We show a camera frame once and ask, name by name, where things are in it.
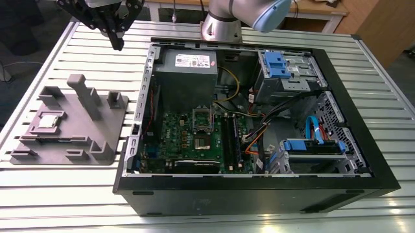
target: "motherboard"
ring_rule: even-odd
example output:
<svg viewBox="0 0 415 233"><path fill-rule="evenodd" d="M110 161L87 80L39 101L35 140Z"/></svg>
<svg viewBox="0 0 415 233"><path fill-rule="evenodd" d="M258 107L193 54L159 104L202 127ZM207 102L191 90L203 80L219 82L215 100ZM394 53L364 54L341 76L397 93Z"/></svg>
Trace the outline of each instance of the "motherboard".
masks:
<svg viewBox="0 0 415 233"><path fill-rule="evenodd" d="M162 124L161 141L145 145L145 173L253 173L251 156L241 151L245 116L198 108L165 113Z"/></svg>

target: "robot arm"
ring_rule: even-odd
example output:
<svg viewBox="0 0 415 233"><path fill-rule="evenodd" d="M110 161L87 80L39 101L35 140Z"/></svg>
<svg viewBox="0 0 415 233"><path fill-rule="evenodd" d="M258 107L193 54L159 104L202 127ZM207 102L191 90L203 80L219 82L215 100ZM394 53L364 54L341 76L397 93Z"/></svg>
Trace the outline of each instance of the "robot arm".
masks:
<svg viewBox="0 0 415 233"><path fill-rule="evenodd" d="M123 36L142 12L145 0L126 0L129 14L119 15L123 0L58 0L59 5L91 29L110 38L115 50L125 47ZM241 42L241 21L263 33L274 30L289 14L292 0L211 0L203 23L205 40Z"/></svg>
<svg viewBox="0 0 415 233"><path fill-rule="evenodd" d="M129 14L119 15L123 0L58 0L58 4L93 30L98 28L110 38L113 48L122 51L123 36L143 9L143 2L126 0Z"/></svg>
<svg viewBox="0 0 415 233"><path fill-rule="evenodd" d="M289 14L292 0L211 0L203 23L203 39L241 42L241 22L269 33Z"/></svg>

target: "ram slot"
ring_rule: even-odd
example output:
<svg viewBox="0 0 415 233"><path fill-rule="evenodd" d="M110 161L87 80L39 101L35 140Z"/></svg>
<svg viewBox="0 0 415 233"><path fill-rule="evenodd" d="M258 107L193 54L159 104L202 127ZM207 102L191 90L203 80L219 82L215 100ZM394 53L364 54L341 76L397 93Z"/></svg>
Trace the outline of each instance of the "ram slot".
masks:
<svg viewBox="0 0 415 233"><path fill-rule="evenodd" d="M237 157L234 151L234 131L231 129L233 121L229 115L222 116L221 128L222 128L222 142L223 142L223 156L225 165L229 171L237 169Z"/></svg>
<svg viewBox="0 0 415 233"><path fill-rule="evenodd" d="M238 158L237 158L237 148L235 143L238 140L238 133L235 134L235 127L234 127L234 117L229 116L229 138L230 138L230 150L231 150L231 161L233 161L233 168L234 170L238 169Z"/></svg>
<svg viewBox="0 0 415 233"><path fill-rule="evenodd" d="M237 162L242 164L242 153L241 153L241 142L239 142L239 127L238 118L233 115L234 122L234 136L235 136L235 152L237 152Z"/></svg>

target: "green circuit board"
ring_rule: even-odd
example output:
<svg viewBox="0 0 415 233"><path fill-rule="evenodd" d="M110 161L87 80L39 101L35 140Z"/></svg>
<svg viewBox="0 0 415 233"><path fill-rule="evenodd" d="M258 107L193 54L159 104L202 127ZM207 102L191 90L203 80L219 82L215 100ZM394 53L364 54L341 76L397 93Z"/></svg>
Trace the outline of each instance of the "green circuit board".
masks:
<svg viewBox="0 0 415 233"><path fill-rule="evenodd" d="M230 171L225 166L225 150L222 136L222 115L214 115L210 120L203 113L195 114L195 125L206 126L213 121L211 132L194 130L194 114L165 113L162 126L162 143L147 146L149 170L163 173L166 160L207 160L221 162L222 173L249 173L253 171L251 160L243 162L243 170ZM237 118L238 138L247 133L245 116Z"/></svg>

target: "slotted aluminum table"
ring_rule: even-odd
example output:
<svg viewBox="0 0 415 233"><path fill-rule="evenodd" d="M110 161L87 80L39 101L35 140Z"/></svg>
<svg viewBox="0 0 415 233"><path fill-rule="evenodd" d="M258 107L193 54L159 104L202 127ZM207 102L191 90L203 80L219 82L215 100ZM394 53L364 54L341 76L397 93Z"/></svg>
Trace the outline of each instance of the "slotted aluminum table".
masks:
<svg viewBox="0 0 415 233"><path fill-rule="evenodd" d="M328 214L146 217L113 194L119 161L110 166L17 166L17 148L38 107L45 85L70 92L67 77L83 73L99 94L130 97L121 144L131 131L150 38L199 39L199 25L138 21L126 47L71 22L15 113L0 133L0 230L102 232L415 232L415 111L366 45L349 35L243 30L246 43L326 49L402 189Z"/></svg>

